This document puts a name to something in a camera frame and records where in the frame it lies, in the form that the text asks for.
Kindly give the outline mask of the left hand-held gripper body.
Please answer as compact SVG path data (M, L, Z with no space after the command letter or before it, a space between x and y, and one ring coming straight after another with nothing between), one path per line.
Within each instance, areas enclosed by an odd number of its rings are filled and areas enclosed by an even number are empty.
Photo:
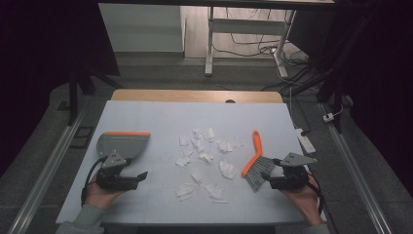
M129 183L135 176L121 176L121 172L130 163L131 159L125 159L117 151L112 151L105 157L95 182L104 190L129 191Z

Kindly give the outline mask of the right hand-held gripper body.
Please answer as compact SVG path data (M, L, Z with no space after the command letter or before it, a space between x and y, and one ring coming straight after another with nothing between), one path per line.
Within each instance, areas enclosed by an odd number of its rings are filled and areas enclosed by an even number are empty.
M309 176L305 165L314 164L317 160L297 153L288 153L282 159L282 176L274 177L269 181L273 189L278 190L298 190L304 187Z

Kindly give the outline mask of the orange brush with grey bristles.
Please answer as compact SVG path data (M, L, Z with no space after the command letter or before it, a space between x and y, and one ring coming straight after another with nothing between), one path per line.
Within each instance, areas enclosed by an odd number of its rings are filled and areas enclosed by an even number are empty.
M269 175L275 168L272 159L263 156L261 137L258 131L252 132L254 155L249 159L242 170L242 177L246 179L253 192L256 192L264 183L262 173Z

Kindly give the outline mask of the pile of white paper scraps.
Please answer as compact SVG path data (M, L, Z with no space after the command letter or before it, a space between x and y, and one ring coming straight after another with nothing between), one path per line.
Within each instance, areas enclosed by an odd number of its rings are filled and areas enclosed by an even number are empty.
M207 179L207 171L192 164L192 158L204 162L207 166L217 164L218 173L224 178L234 180L238 169L231 164L226 155L232 153L235 148L244 146L243 140L235 136L232 140L219 139L212 128L193 129L192 136L180 136L179 145L182 147L182 155L175 165L180 168L189 166L189 176L193 182L181 183L175 188L175 196L179 201L192 198L198 187L202 187L212 203L228 204L224 199L224 188Z

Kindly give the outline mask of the person's left hand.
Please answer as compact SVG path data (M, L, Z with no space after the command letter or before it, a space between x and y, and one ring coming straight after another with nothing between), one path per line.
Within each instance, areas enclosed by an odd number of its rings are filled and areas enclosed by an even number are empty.
M88 183L85 203L106 211L124 191L104 190L95 181L96 175Z

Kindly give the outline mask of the person's right hand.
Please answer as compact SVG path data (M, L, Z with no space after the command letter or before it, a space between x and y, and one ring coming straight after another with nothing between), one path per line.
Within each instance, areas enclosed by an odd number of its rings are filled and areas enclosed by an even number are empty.
M311 187L305 186L294 191L282 190L282 194L295 206L309 225L323 224L319 214L318 196Z

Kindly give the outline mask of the grey dustpan with orange edge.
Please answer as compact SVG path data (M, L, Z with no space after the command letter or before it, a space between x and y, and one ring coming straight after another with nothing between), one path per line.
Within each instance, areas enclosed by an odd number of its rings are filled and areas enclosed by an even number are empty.
M147 132L104 132L96 144L98 155L104 158L102 168L128 166L144 151L149 138Z

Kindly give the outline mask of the white power strip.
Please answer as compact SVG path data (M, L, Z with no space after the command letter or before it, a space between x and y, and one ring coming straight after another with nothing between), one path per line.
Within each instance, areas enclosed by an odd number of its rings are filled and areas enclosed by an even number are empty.
M303 131L302 129L296 129L295 133L297 135L297 138L301 146L304 148L306 153L316 152L316 149L314 148L313 144L310 142L305 131Z

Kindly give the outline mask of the black floor plate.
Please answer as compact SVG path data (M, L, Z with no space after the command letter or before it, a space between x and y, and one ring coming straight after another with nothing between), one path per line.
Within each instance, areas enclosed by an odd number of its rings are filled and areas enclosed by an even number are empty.
M85 149L89 146L94 133L94 127L79 127L71 140L70 148Z

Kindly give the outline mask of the black metal stand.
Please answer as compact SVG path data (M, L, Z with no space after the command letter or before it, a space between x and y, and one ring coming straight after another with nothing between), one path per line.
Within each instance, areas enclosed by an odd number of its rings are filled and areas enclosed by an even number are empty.
M325 72L325 81L317 94L317 100L318 102L328 102L330 98L333 98L331 113L334 114L334 119L328 123L331 123L339 134L342 133L340 120L340 114L343 111L342 95L343 75L341 68L338 65L333 65Z
M78 116L78 89L81 89L84 95L90 96L95 92L95 85L92 77L96 77L104 83L114 88L119 88L120 85L113 81L108 75L111 72L119 74L119 69L116 61L104 60L84 61L80 58L71 58L68 74L69 84L69 121L68 126L74 124Z

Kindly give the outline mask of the wooden table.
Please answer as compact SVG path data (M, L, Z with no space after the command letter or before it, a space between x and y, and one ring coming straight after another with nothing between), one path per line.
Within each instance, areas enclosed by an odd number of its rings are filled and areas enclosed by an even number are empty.
M113 93L111 100L282 103L282 96L277 92L119 89Z

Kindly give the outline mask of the dark curtain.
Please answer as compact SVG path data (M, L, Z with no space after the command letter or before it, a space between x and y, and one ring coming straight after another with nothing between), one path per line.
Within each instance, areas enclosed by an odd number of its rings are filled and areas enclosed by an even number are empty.
M118 64L98 0L0 0L0 176L72 77Z
M353 101L351 116L413 196L413 0L338 0L347 9L302 10L288 40L318 72L330 72L359 33L343 65L318 94Z

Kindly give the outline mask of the white cabinet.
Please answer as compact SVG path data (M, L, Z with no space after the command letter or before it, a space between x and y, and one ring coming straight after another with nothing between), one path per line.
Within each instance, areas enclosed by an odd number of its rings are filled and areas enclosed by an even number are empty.
M119 53L182 53L179 6L99 3L112 48Z

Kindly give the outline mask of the metal floor rail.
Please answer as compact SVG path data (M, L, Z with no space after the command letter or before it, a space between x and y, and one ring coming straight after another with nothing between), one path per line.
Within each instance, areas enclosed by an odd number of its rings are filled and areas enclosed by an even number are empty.
M64 129L46 165L21 206L19 213L7 234L25 234L33 217L40 207L40 204L56 174L56 170L58 169L67 149L69 148L70 142L74 138L76 131L84 119L84 116L85 110L81 110L79 115L74 119L72 125L67 126Z
M340 155L343 158L344 164L349 171L357 189L357 193L370 216L377 234L394 234L343 135L336 130L332 122L325 122L325 125L328 127Z

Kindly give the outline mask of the white desk frame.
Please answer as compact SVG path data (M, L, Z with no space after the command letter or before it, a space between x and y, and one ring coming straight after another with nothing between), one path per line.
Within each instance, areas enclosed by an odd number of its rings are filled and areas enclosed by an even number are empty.
M235 33L235 34L254 34L254 35L273 35L279 36L278 46L271 51L277 66L277 71L281 78L287 78L287 71L282 61L283 46L287 39L294 10L285 11L283 21L260 20L260 19L220 19L214 17L214 8L208 8L207 14L207 47L206 47L206 65L205 76L212 75L213 66L213 48L212 41L215 33Z

